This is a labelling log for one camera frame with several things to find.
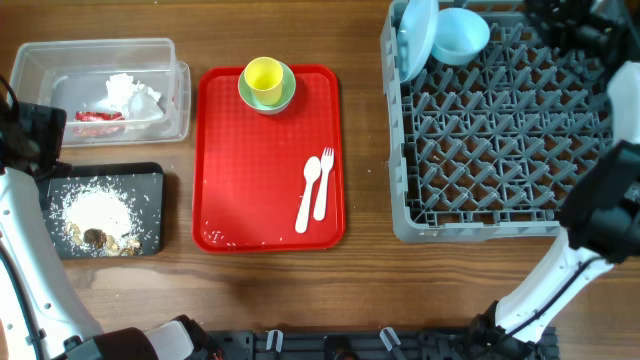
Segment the red snack wrapper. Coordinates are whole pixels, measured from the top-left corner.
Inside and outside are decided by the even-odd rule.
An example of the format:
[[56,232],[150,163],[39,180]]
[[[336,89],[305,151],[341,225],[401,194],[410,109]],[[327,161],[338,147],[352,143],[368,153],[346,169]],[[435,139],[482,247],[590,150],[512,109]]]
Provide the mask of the red snack wrapper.
[[111,125],[111,122],[124,121],[121,112],[77,112],[74,121],[82,126],[74,126],[73,134],[78,137],[100,137],[124,130],[123,125]]

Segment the white napkin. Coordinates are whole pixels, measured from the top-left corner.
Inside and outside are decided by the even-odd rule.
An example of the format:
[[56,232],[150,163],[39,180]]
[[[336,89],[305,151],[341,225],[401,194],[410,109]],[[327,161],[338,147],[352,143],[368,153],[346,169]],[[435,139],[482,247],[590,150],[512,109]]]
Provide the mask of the white napkin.
[[107,95],[98,104],[120,113],[125,120],[155,121],[164,116],[159,106],[162,93],[135,81],[127,73],[112,75],[105,83]]

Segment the light blue bowl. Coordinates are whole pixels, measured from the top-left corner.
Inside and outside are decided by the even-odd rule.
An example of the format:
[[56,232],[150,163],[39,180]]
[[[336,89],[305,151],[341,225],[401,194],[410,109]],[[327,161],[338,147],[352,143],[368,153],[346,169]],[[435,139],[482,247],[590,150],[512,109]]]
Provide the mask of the light blue bowl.
[[431,55],[446,65],[471,62],[490,39],[488,23],[464,8],[447,8],[438,13],[438,25]]

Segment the light blue plate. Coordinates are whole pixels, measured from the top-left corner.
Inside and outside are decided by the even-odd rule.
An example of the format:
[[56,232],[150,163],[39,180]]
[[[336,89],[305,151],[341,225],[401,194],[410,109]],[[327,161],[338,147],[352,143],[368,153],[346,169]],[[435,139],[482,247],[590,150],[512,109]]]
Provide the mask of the light blue plate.
[[419,75],[434,45],[438,24],[437,0],[410,0],[397,33],[400,79],[409,82]]

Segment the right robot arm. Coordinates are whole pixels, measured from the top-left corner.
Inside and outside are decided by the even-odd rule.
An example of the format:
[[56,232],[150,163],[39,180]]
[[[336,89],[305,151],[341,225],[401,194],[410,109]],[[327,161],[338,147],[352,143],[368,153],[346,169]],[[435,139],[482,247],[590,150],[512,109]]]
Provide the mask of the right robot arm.
[[567,195],[551,248],[509,295],[477,315],[464,338],[469,359],[525,359],[551,320],[591,281],[639,254],[639,4],[636,1],[528,1],[540,39],[562,53],[598,58],[608,78],[611,149]]

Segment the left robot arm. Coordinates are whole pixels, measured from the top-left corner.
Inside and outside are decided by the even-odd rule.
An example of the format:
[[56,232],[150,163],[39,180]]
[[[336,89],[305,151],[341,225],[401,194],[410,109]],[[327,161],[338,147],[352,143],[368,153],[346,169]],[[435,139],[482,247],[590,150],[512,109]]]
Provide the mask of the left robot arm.
[[217,343],[180,315],[158,328],[106,333],[84,306],[51,241],[39,182],[59,162],[66,113],[1,97],[1,322],[10,355],[32,359],[213,359]]

